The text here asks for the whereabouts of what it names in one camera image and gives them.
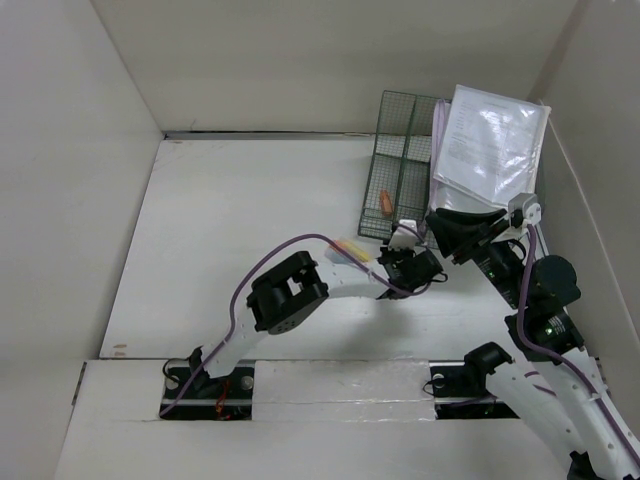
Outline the clear mesh document pouch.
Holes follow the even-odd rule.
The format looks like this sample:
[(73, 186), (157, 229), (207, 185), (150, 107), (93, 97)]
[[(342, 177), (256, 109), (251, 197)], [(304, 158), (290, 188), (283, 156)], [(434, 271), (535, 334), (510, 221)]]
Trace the clear mesh document pouch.
[(535, 191), (551, 108), (458, 84), (433, 117), (429, 208), (505, 208)]

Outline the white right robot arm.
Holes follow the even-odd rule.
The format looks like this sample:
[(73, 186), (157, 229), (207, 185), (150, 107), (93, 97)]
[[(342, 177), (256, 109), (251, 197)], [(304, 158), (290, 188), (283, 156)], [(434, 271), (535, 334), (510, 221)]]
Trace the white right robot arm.
[(551, 450), (568, 478), (638, 478), (639, 440), (566, 311), (581, 296), (572, 264), (558, 255), (536, 255), (534, 223), (520, 210), (438, 209), (426, 223), (444, 257), (457, 265), (473, 262), (515, 309), (505, 319), (511, 340), (546, 382), (534, 384), (503, 347), (488, 342), (465, 355), (465, 387), (506, 404)]

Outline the clear pouch with purple zipper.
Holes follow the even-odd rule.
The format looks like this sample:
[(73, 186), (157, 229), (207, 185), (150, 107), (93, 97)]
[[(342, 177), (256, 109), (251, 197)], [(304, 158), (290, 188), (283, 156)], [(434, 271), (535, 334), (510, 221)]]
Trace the clear pouch with purple zipper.
[(499, 190), (501, 120), (491, 98), (463, 91), (440, 99), (432, 120), (429, 207), (472, 213), (504, 206)]

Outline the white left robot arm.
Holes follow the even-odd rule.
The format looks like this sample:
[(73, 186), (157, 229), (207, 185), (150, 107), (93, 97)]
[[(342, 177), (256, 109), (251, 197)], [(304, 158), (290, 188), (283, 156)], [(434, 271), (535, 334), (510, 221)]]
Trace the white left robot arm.
[(344, 262), (317, 262), (295, 252), (251, 283), (241, 309), (239, 294), (230, 301), (230, 327), (222, 340), (196, 348), (189, 357), (188, 384), (200, 396), (212, 396), (258, 343), (299, 327), (324, 302), (341, 298), (401, 300), (421, 294), (444, 269), (425, 249), (382, 251), (371, 262), (351, 254)]

